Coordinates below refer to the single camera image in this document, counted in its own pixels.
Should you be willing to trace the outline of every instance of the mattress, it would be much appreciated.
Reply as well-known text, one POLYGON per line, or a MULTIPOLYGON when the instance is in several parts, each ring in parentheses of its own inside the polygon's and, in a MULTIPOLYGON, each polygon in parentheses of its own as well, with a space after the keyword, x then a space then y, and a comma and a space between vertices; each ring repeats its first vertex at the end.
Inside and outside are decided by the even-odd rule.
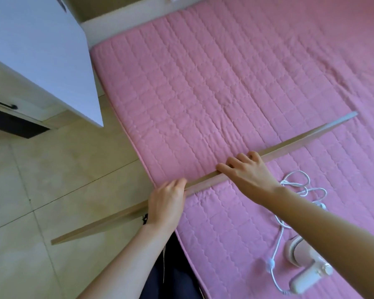
MULTIPOLYGON (((374 234, 374 0, 205 0, 91 57, 155 185, 359 111, 268 167, 278 180, 305 171, 329 211, 374 234)), ((228 181, 188 197, 177 236, 208 298, 281 298, 264 264, 278 231, 228 181)), ((280 250, 280 286, 296 271, 280 250)), ((359 295, 335 273, 303 297, 359 295)))

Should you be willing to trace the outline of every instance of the black drawer handle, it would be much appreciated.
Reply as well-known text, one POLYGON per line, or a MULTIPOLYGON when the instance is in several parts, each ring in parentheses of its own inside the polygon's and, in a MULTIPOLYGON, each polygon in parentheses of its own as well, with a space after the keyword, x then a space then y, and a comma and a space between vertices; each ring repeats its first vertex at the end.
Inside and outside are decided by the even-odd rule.
POLYGON ((0 102, 0 105, 4 106, 4 107, 7 107, 7 108, 10 108, 12 110, 17 110, 18 109, 18 106, 17 105, 7 105, 5 103, 2 103, 0 102))

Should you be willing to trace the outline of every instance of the electric cord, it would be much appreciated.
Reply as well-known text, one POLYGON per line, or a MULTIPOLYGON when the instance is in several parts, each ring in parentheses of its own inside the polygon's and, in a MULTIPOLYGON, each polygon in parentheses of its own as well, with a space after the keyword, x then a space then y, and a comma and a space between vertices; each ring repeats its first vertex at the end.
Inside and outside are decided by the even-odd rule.
MULTIPOLYGON (((324 188, 311 188, 310 177, 304 171, 302 171, 302 170, 292 171, 291 173, 287 174, 282 181, 280 181, 280 184, 283 185, 283 186, 292 186, 292 187, 296 187, 296 188, 303 188, 302 191, 297 192, 297 194, 299 194, 302 197, 306 197, 309 194, 310 191, 322 191, 323 195, 319 196, 319 198, 316 199, 315 201, 313 201, 313 203, 326 210, 325 205, 321 201, 327 196, 327 190, 324 189, 324 188), (289 182, 287 180, 287 178, 290 177, 294 173, 303 174, 306 177, 307 182, 305 184, 289 182)), ((276 218, 276 221, 280 225, 280 232, 279 232, 279 236, 278 236, 278 239, 277 239, 277 244, 276 244, 276 247, 274 249, 273 255, 266 262, 266 270, 272 275, 274 285, 276 286, 276 288, 281 293, 283 293, 284 295, 292 295, 293 293, 290 290, 284 290, 277 284, 276 278, 274 277, 274 273, 273 273, 274 267, 276 266, 276 262, 274 261, 274 257, 276 256, 278 248, 280 246, 280 242, 281 242, 281 239, 283 237, 284 229, 291 229, 291 227, 286 225, 284 223, 284 221, 280 220, 276 215, 274 215, 274 217, 276 218)))

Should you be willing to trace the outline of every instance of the baseboard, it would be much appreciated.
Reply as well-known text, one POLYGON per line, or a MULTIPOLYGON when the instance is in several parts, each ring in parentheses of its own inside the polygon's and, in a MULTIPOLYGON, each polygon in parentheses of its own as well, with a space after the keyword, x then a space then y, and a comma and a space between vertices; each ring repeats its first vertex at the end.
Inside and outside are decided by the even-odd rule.
POLYGON ((201 0, 141 0, 81 24, 89 48, 135 26, 171 12, 186 8, 201 0))

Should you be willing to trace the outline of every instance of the wooden board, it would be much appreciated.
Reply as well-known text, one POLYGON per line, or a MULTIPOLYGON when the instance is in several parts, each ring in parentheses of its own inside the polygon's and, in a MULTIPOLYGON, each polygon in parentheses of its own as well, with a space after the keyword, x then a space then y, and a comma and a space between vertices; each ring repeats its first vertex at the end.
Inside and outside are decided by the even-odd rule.
MULTIPOLYGON (((284 156, 294 150, 297 150, 309 142, 319 138, 324 133, 333 130, 335 127, 341 125, 342 123, 350 120, 351 118, 358 115, 357 112, 351 112, 336 121, 321 125, 320 127, 314 128, 308 132, 300 134, 293 137, 287 141, 283 141, 278 145, 267 148, 259 152, 259 155, 262 157, 263 161, 268 162, 274 160, 280 156, 284 156)), ((210 186, 217 185, 223 181, 226 181, 228 178, 224 174, 221 174, 219 171, 214 171, 209 173, 199 179, 191 181, 186 184, 185 192, 187 196, 190 196, 194 193, 202 191, 209 188, 210 186)), ((70 240, 83 238, 86 236, 94 235, 100 232, 108 231, 115 226, 123 224, 125 222, 131 221, 135 218, 143 216, 148 211, 148 201, 143 201, 135 206, 132 206, 128 209, 122 210, 118 213, 112 214, 108 217, 100 219, 99 221, 93 222, 86 226, 83 226, 77 230, 69 232, 63 236, 55 238, 51 241, 51 244, 59 244, 67 242, 70 240)))

